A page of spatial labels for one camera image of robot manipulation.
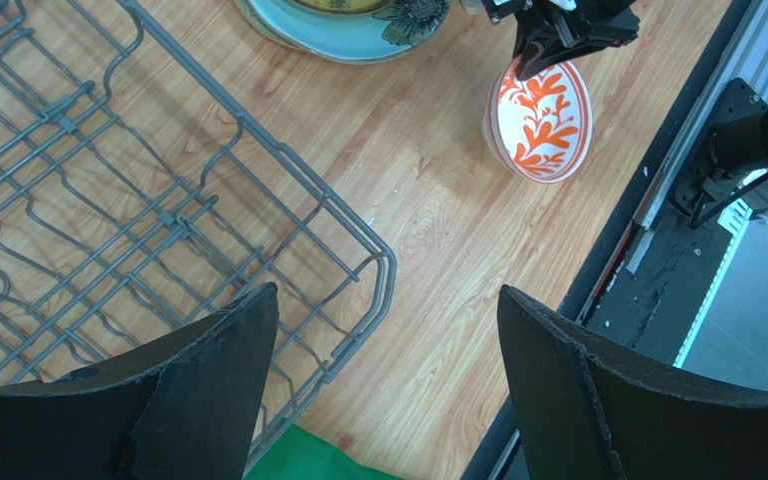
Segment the metal frame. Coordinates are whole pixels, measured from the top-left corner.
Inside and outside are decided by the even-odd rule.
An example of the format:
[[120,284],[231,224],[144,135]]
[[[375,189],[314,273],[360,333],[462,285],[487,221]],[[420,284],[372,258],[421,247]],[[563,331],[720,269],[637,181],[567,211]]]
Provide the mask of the metal frame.
[[[275,140],[143,7],[134,0],[117,0],[117,4],[126,11],[133,22],[135,36],[129,44],[122,44],[116,39],[79,0],[62,0],[56,4],[56,7],[61,5],[61,8],[67,8],[69,5],[75,9],[81,19],[87,22],[85,28],[96,30],[118,52],[105,68],[102,85],[97,85],[93,81],[78,78],[69,66],[57,58],[54,51],[48,50],[36,39],[35,30],[24,25],[29,13],[22,0],[15,0],[13,4],[0,0],[0,87],[18,100],[9,108],[28,110],[35,119],[31,125],[21,127],[9,120],[9,112],[0,111],[0,125],[11,134],[11,138],[0,146],[0,188],[8,187],[12,192],[0,202],[0,232],[3,228],[3,212],[11,211],[25,203],[24,216],[20,221],[31,223],[33,228],[40,228],[57,239],[57,244],[48,246],[50,253],[55,253],[56,247],[61,245],[61,248],[76,249],[83,255],[81,263],[65,268],[57,264],[55,258],[50,262],[41,262],[25,252],[16,250],[0,238],[0,256],[4,256],[1,258],[7,257],[13,265],[20,265],[55,282],[55,286],[37,292],[32,298],[23,298],[17,291],[25,289],[26,286],[15,284],[14,279],[0,268],[0,384],[32,379],[54,380],[39,369],[39,364],[61,346],[66,347],[72,359],[79,364],[91,364],[105,359],[108,355],[101,351],[102,348],[98,348],[92,339],[86,338],[80,330],[80,327],[90,320],[101,322],[108,333],[126,342],[129,348],[143,343],[136,335],[124,331],[119,324],[115,325],[111,320],[117,305],[117,300],[112,299],[118,292],[128,294],[145,309],[146,314],[152,314],[164,322],[170,331],[197,320],[203,312],[214,312],[221,308],[228,296],[236,297],[247,292],[258,282],[262,282],[263,276],[266,275],[276,279],[280,289],[291,292],[306,304],[309,314],[300,319],[296,326],[290,326],[288,322],[283,321],[285,319],[282,319],[279,325],[279,331],[283,332],[285,338],[282,341],[279,339],[275,346],[271,368],[274,374],[288,383],[292,399],[268,422],[266,419],[270,416],[269,412],[265,404],[262,405],[262,434],[252,443],[249,456],[249,465],[253,465],[313,401],[320,387],[329,383],[339,373],[387,314],[395,282],[395,256],[387,244],[310,166],[289,146]],[[55,7],[45,4],[43,8]],[[116,7],[110,4],[107,8]],[[176,172],[172,164],[163,159],[148,140],[110,108],[113,73],[121,62],[130,57],[147,39],[161,45],[236,122],[235,135],[223,143],[210,158],[204,158],[199,181],[192,181],[184,174]],[[37,79],[23,78],[12,69],[6,61],[6,54],[19,43],[30,44],[34,54],[54,65],[58,71],[50,72],[51,78],[67,78],[71,93],[61,98],[44,98],[35,87]],[[90,106],[84,109],[75,108],[79,102],[90,102]],[[86,131],[91,123],[89,120],[96,115],[104,115],[103,118],[107,120],[98,128]],[[42,128],[53,129],[54,132],[43,141],[34,141],[33,134]],[[122,171],[117,159],[109,158],[103,149],[98,147],[101,142],[115,142],[116,138],[120,139],[121,136],[130,136],[141,148],[149,152],[157,170],[161,170],[173,180],[170,185],[158,193],[144,191],[144,188],[128,178],[127,172]],[[254,174],[248,165],[250,159],[240,158],[233,152],[234,146],[248,138],[253,138],[262,146],[264,152],[275,161],[275,169],[282,169],[284,173],[291,175],[300,185],[299,188],[303,188],[315,200],[315,208],[304,218],[300,218],[284,203],[279,192],[270,190],[266,183]],[[62,139],[75,140],[76,146],[58,157],[49,153],[50,146]],[[14,153],[13,149],[17,147],[28,148],[29,153],[13,164],[4,165],[2,162],[6,154]],[[104,209],[90,193],[81,191],[70,179],[68,169],[70,162],[74,162],[73,159],[80,152],[90,152],[91,157],[126,185],[130,193],[139,198],[145,207],[135,215],[121,218],[120,215]],[[240,178],[244,176],[255,185],[259,190],[256,192],[258,195],[263,195],[271,201],[291,220],[294,225],[292,231],[282,238],[274,238],[273,248],[249,241],[238,224],[234,224],[216,210],[216,205],[220,202],[219,197],[208,196],[205,189],[208,177],[219,163],[229,163],[235,167]],[[18,179],[18,173],[27,171],[30,166],[38,171],[37,174],[29,180]],[[62,229],[39,215],[35,208],[38,188],[47,188],[51,184],[50,179],[58,180],[62,195],[67,197],[62,201],[81,203],[82,208],[90,209],[92,214],[114,225],[116,233],[109,236],[100,247],[92,248],[81,242],[73,231]],[[336,246],[329,245],[327,239],[314,233],[311,222],[323,214],[332,216],[357,242],[356,246],[366,252],[366,257],[360,263],[349,265],[341,254],[335,251]],[[199,225],[202,225],[204,219],[221,225],[225,235],[222,238],[226,239],[229,235],[232,242],[228,244],[228,240],[222,244],[216,240],[213,232],[201,228]],[[152,223],[145,228],[146,222]],[[324,298],[314,298],[305,293],[297,279],[290,278],[291,276],[285,274],[276,264],[281,254],[298,241],[297,238],[312,241],[318,246],[319,254],[337,265],[345,276]],[[118,241],[129,242],[129,248],[124,252],[116,251],[115,245],[119,245],[116,243]],[[172,249],[176,249],[175,254],[179,253],[181,245],[186,247],[185,251],[207,262],[223,277],[219,286],[209,295],[199,292],[190,279],[184,278],[185,275],[182,275],[179,269],[175,270],[169,266],[167,258],[160,257],[163,252],[170,252]],[[231,251],[246,252],[245,259],[241,262],[235,260],[238,254],[233,255],[229,253]],[[89,267],[102,271],[87,285],[77,285],[75,278],[87,272]],[[358,282],[360,274],[369,271],[368,269],[375,269],[374,291],[369,309],[351,328],[341,328],[326,313],[325,307],[340,298],[346,288]],[[162,291],[153,285],[156,283],[152,281],[154,278],[146,278],[148,271],[152,272],[151,275],[163,276],[162,281],[185,291],[195,300],[196,305],[185,311],[178,311],[163,298]],[[92,292],[104,282],[111,282],[114,286],[102,290],[105,292],[103,295]],[[45,304],[49,305],[48,302],[58,295],[65,295],[68,301],[62,302],[54,311],[45,313],[49,309]],[[342,341],[331,352],[316,351],[302,338],[304,329],[314,321],[324,322],[342,335]],[[48,335],[52,335],[54,339],[40,348],[42,343],[38,340]],[[318,365],[316,371],[303,382],[291,378],[278,366],[278,360],[290,345],[302,349],[315,359]],[[330,354],[332,361],[324,358],[327,354]]]

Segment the blue plate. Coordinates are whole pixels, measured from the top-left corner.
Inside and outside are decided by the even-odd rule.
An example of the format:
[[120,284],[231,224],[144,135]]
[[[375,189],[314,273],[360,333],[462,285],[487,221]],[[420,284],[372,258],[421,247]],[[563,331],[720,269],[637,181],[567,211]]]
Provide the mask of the blue plate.
[[342,63],[399,57],[437,31],[450,0],[394,0],[375,13],[342,17],[305,9],[292,0],[247,0],[259,19],[285,40]]

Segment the black cable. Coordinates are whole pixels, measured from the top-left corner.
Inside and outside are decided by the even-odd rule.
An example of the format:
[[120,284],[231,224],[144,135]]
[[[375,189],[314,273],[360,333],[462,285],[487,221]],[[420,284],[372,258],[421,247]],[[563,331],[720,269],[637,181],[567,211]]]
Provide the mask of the black cable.
[[721,213],[721,211],[727,208],[728,205],[735,202],[736,200],[739,200],[740,198],[745,196],[748,192],[759,187],[766,181],[768,181],[768,172],[760,175],[759,177],[755,178],[754,181],[752,181],[751,183],[737,190],[736,193],[718,202],[717,204],[715,204],[714,207],[712,207],[710,210],[707,210],[707,212],[704,213],[703,215],[701,215],[701,212],[703,210],[704,202],[699,203],[698,207],[695,209],[695,213],[692,215],[692,218],[689,219],[689,227],[691,227],[692,229],[699,228],[701,225],[710,221],[714,216]]

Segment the yellow bowl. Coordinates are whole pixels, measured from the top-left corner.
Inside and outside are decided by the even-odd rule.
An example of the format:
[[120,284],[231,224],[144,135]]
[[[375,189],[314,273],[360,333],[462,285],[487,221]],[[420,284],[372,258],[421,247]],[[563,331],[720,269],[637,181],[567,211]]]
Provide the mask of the yellow bowl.
[[393,3],[393,0],[293,0],[317,12],[336,15],[366,15]]

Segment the orange and white bowl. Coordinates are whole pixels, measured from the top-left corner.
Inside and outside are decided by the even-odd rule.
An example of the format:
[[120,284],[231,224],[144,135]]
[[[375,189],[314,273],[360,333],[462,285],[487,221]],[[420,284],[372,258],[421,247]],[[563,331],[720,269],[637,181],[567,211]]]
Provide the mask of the orange and white bowl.
[[515,58],[491,89],[482,134],[494,157],[515,174],[540,183],[568,178],[591,143],[593,115],[585,81],[571,62],[526,81]]

